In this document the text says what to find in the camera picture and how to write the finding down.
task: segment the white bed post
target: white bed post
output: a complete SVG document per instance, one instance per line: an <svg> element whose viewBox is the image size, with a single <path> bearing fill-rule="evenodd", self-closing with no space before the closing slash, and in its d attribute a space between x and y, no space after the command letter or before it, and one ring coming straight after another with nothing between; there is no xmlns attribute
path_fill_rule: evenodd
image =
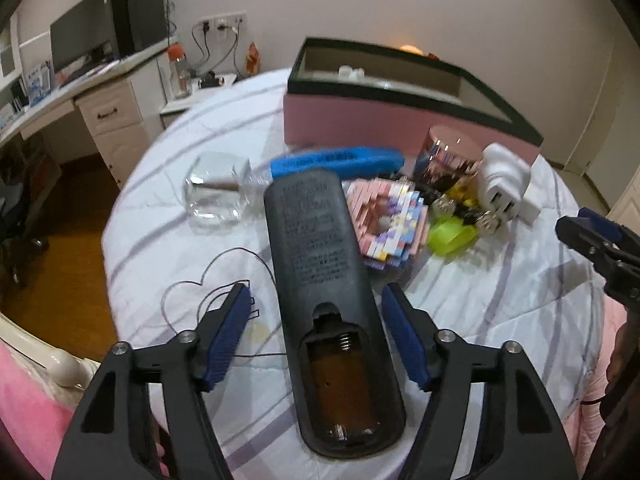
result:
<svg viewBox="0 0 640 480"><path fill-rule="evenodd" d="M0 314L0 339L49 373L52 381L65 388L86 388L100 363L91 359L73 357L63 349L55 348Z"/></svg>

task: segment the clear plastic container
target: clear plastic container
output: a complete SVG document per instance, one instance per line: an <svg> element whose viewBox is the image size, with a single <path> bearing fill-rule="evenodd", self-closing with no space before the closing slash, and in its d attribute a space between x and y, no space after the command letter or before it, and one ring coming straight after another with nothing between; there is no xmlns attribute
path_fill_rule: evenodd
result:
<svg viewBox="0 0 640 480"><path fill-rule="evenodd" d="M270 171L253 172L246 158L205 152L185 178L184 206L203 228L250 221L262 213L262 197L270 182Z"/></svg>

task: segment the metal screw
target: metal screw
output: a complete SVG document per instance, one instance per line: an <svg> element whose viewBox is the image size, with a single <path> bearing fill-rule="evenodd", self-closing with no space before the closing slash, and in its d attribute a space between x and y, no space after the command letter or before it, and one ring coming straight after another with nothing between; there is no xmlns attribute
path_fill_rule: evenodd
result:
<svg viewBox="0 0 640 480"><path fill-rule="evenodd" d="M111 348L111 352L113 352L115 355L126 354L127 351L129 351L129 344L125 343L124 341L120 341L119 343L116 343Z"/></svg>
<svg viewBox="0 0 640 480"><path fill-rule="evenodd" d="M193 330L183 330L178 334L178 341L181 343L193 343L196 341L197 334Z"/></svg>
<svg viewBox="0 0 640 480"><path fill-rule="evenodd" d="M443 343L453 343L456 340L456 335L451 330L440 330L438 332L438 339Z"/></svg>
<svg viewBox="0 0 640 480"><path fill-rule="evenodd" d="M489 237L495 234L500 227L500 219L493 213L487 211L478 220L476 228L481 237Z"/></svg>
<svg viewBox="0 0 640 480"><path fill-rule="evenodd" d="M519 354L520 352L522 352L522 345L517 341L507 341L504 344L504 347L510 354Z"/></svg>
<svg viewBox="0 0 640 480"><path fill-rule="evenodd" d="M451 218L456 212L456 202L447 195L442 195L431 204L437 217Z"/></svg>

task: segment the blue gripper pad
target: blue gripper pad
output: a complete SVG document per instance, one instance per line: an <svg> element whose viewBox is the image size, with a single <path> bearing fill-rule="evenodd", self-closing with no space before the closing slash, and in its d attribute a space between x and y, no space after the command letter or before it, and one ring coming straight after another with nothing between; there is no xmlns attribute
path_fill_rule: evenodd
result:
<svg viewBox="0 0 640 480"><path fill-rule="evenodd" d="M617 244L622 240L622 232L618 226L595 211L583 207L578 211L578 218L588 218L596 232L610 242Z"/></svg>
<svg viewBox="0 0 640 480"><path fill-rule="evenodd" d="M220 312L224 319L209 346L209 361L203 378L204 383L210 390L225 378L226 371L242 337L242 332L244 332L244 326L249 314L251 314L251 307L251 292L244 286L231 306L226 307L226 312Z"/></svg>
<svg viewBox="0 0 640 480"><path fill-rule="evenodd" d="M382 317L396 342L402 364L409 378L417 383L420 389L426 390L431 382L431 376L427 371L424 346L388 286L382 289Z"/></svg>

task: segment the wooden floor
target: wooden floor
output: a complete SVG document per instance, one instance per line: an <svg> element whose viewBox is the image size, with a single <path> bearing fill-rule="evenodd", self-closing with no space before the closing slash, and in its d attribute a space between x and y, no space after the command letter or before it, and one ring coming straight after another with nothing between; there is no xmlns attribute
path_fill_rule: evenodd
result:
<svg viewBox="0 0 640 480"><path fill-rule="evenodd" d="M34 230L49 236L49 251L27 264L27 287L9 287L1 307L43 341L97 361L116 341L100 237L117 195L101 159L63 168Z"/></svg>

